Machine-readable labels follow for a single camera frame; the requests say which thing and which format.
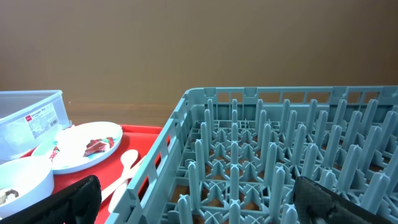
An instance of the label sticker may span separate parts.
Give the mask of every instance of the label sticker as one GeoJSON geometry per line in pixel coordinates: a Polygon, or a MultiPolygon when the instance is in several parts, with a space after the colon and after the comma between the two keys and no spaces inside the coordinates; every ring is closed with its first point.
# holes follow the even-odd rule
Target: label sticker
{"type": "Polygon", "coordinates": [[[25,120],[35,139],[58,123],[58,117],[52,103],[27,115],[25,120]]]}

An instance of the white spoon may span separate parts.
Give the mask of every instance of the white spoon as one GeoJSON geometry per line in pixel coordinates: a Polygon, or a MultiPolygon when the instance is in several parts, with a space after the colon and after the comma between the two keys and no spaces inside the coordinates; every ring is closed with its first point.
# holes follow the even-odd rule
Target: white spoon
{"type": "MultiPolygon", "coordinates": [[[[131,166],[135,163],[138,158],[138,152],[135,149],[127,150],[122,154],[120,157],[120,161],[123,165],[122,176],[126,174],[126,172],[131,169],[131,166]]],[[[121,199],[124,191],[127,189],[127,184],[129,183],[128,180],[125,180],[113,193],[112,199],[109,203],[108,211],[110,213],[113,212],[114,208],[118,204],[119,200],[121,199]]]]}
{"type": "Polygon", "coordinates": [[[111,185],[109,185],[107,188],[105,188],[101,192],[101,196],[102,196],[101,203],[104,202],[105,199],[107,199],[112,194],[112,192],[114,192],[121,184],[123,184],[123,182],[125,180],[128,180],[128,179],[134,177],[134,175],[138,171],[138,168],[142,164],[144,159],[145,159],[145,156],[133,168],[129,169],[125,174],[120,176],[119,179],[115,180],[111,185]]]}

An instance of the white bowl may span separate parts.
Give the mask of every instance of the white bowl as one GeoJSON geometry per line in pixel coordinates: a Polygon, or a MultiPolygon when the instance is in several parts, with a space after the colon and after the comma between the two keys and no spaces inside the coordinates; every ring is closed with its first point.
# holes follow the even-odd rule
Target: white bowl
{"type": "Polygon", "coordinates": [[[52,163],[46,157],[25,157],[0,165],[0,188],[12,188],[19,196],[0,205],[6,218],[51,195],[54,189],[52,163]]]}

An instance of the red tray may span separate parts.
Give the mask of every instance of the red tray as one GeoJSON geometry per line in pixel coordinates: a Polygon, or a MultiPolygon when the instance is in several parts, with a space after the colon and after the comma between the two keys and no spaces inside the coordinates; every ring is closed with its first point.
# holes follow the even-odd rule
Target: red tray
{"type": "MultiPolygon", "coordinates": [[[[54,175],[54,191],[52,193],[54,194],[91,174],[94,174],[99,178],[101,190],[104,190],[107,186],[118,179],[122,173],[123,166],[120,162],[121,155],[128,149],[135,149],[139,153],[139,157],[137,159],[137,161],[139,161],[142,156],[148,153],[150,147],[153,145],[162,130],[162,128],[150,126],[121,126],[123,129],[122,140],[118,149],[111,156],[103,162],[100,162],[88,169],[72,174],[54,175]]],[[[112,195],[101,204],[95,223],[105,223],[109,216],[108,205],[111,197],[112,195]]]]}

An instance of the blue-gray plastic dish rack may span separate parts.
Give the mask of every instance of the blue-gray plastic dish rack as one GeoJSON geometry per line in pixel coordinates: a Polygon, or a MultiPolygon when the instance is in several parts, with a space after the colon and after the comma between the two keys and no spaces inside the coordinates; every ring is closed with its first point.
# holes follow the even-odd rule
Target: blue-gray plastic dish rack
{"type": "Polygon", "coordinates": [[[397,122],[397,86],[188,90],[106,223],[298,223],[300,175],[398,223],[397,122]]]}

